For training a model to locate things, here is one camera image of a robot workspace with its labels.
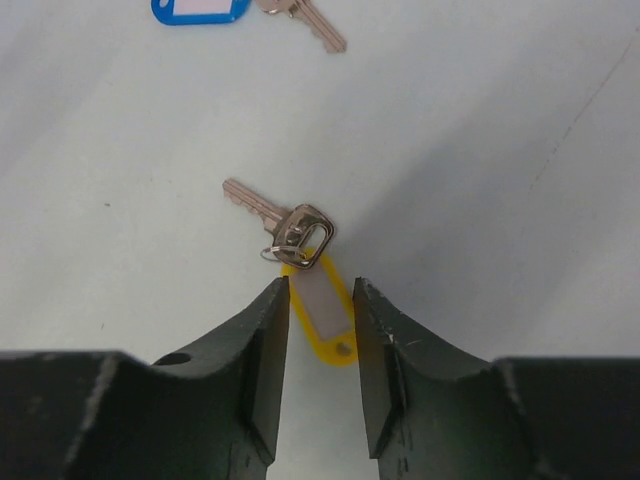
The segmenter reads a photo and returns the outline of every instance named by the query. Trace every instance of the key blade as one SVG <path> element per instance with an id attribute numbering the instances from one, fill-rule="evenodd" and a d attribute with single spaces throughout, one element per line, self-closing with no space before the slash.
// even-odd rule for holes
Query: key blade
<path id="1" fill-rule="evenodd" d="M 327 52 L 344 53 L 347 51 L 347 41 L 320 13 L 311 0 L 296 1 L 289 10 L 289 15 L 306 23 L 314 35 L 322 40 Z"/>
<path id="2" fill-rule="evenodd" d="M 225 197 L 233 203 L 243 205 L 249 212 L 258 215 L 262 219 L 264 229 L 272 234 L 276 232 L 283 218 L 290 213 L 231 178 L 222 183 L 222 189 Z"/>

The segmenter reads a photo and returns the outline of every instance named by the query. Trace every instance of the blue key tag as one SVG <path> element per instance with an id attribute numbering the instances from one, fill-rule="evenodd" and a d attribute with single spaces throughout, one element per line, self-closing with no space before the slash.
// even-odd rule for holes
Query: blue key tag
<path id="1" fill-rule="evenodd" d="M 232 23 L 245 14 L 251 0 L 151 0 L 151 10 L 165 25 Z"/>

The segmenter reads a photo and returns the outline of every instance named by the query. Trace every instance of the white label insert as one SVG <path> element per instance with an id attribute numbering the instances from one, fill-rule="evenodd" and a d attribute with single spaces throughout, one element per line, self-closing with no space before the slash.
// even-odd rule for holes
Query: white label insert
<path id="1" fill-rule="evenodd" d="M 230 13 L 233 0 L 174 0 L 174 15 Z"/>

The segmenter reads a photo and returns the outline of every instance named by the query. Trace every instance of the key head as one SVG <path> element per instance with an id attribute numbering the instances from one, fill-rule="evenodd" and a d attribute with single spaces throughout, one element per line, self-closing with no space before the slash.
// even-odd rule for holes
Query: key head
<path id="1" fill-rule="evenodd" d="M 302 257 L 295 251 L 285 250 L 274 252 L 274 255 L 287 265 L 307 270 L 315 265 L 335 234 L 333 222 L 320 210 L 306 204 L 297 206 L 274 233 L 273 246 L 294 247 L 298 252 L 302 251 L 317 230 L 322 230 L 324 237 L 311 256 Z"/>
<path id="2" fill-rule="evenodd" d="M 255 0 L 263 12 L 275 15 L 276 13 L 289 12 L 296 0 Z"/>

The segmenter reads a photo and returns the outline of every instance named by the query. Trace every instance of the key teeth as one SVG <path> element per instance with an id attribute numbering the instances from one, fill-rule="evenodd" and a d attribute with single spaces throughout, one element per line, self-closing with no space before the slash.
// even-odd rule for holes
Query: key teeth
<path id="1" fill-rule="evenodd" d="M 229 200 L 231 200 L 234 204 L 240 205 L 240 206 L 244 206 L 244 208 L 246 208 L 249 213 L 251 213 L 253 215 L 260 215 L 260 212 L 258 211 L 258 209 L 252 207 L 251 205 L 249 205 L 246 202 L 243 202 L 238 197 L 235 197 L 235 196 L 231 195 L 229 192 L 225 191 L 224 192 L 224 196 L 227 197 Z"/>

